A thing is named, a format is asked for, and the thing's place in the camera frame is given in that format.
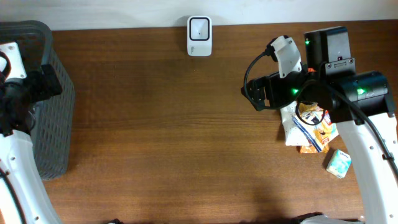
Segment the yellow snack bag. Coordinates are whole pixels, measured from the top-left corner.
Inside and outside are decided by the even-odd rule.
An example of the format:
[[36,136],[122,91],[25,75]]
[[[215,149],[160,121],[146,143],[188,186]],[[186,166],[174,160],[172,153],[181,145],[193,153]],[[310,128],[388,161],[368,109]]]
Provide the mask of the yellow snack bag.
[[329,112],[316,103],[297,103],[293,121],[304,133],[310,146],[315,146],[317,151],[321,151],[339,135],[336,125],[331,122]]

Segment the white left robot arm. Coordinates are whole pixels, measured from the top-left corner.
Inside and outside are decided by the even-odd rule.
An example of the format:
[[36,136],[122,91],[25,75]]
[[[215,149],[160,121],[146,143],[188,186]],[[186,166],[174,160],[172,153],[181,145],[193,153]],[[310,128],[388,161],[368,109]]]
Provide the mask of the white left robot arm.
[[19,81],[2,76],[1,84],[1,215],[5,223],[60,223],[34,159],[30,125],[32,103],[61,94],[51,65]]

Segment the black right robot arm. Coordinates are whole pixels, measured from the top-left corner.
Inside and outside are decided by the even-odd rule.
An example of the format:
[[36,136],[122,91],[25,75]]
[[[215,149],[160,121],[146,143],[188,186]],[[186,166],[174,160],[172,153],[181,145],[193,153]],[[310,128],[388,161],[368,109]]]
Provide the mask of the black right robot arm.
[[336,125],[353,163],[366,223],[397,222],[397,118],[387,78],[357,73],[346,27],[306,32],[306,62],[293,38],[272,39],[263,56],[277,72],[250,80],[242,94],[256,110],[315,103]]

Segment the spaghetti pasta packet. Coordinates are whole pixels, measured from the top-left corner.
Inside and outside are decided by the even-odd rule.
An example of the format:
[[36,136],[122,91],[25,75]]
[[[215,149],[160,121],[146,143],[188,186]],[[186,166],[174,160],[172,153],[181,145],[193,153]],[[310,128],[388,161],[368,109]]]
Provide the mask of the spaghetti pasta packet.
[[314,154],[314,153],[327,153],[329,151],[329,145],[326,145],[323,147],[323,149],[321,151],[317,151],[317,149],[315,148],[315,146],[311,145],[311,146],[301,146],[299,149],[299,153],[301,154]]

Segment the dark grey plastic basket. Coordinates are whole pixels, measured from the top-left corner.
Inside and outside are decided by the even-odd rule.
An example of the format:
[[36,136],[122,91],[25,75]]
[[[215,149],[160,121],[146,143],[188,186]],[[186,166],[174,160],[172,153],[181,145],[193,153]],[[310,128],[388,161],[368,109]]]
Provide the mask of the dark grey plastic basket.
[[50,28],[40,21],[1,22],[1,43],[17,42],[27,72],[49,64],[62,93],[30,107],[35,118],[31,131],[37,169],[42,180],[61,177],[68,169],[75,106],[75,87],[53,48]]

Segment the white blue label tag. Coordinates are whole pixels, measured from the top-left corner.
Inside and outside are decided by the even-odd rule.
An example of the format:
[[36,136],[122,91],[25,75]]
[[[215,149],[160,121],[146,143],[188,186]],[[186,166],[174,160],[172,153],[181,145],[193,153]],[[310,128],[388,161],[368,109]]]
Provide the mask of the white blue label tag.
[[341,150],[336,150],[326,167],[326,171],[333,174],[337,178],[342,179],[345,178],[350,165],[350,155]]

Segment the white tube gold cap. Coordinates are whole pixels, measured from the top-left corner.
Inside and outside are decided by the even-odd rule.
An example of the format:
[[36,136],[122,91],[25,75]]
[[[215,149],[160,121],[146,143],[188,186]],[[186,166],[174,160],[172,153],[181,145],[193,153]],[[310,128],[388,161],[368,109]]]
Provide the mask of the white tube gold cap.
[[280,109],[282,125],[285,133],[286,146],[309,146],[308,139],[304,133],[294,123],[295,107],[297,102],[289,104],[288,106]]

